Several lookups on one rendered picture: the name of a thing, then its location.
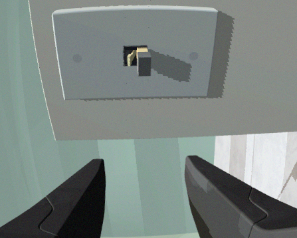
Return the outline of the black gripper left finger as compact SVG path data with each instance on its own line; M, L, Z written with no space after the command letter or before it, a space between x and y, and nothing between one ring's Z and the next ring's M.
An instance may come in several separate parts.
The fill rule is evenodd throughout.
M103 159L93 159L0 228L0 238L100 238L105 210Z

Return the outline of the beige panel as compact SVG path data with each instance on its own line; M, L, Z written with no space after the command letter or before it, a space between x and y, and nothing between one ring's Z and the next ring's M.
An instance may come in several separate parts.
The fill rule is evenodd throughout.
M55 140L297 132L297 0L28 2Z

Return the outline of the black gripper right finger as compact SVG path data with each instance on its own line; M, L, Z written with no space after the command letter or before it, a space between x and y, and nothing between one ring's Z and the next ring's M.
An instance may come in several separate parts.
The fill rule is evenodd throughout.
M189 208L200 238L297 238L297 208L186 156Z

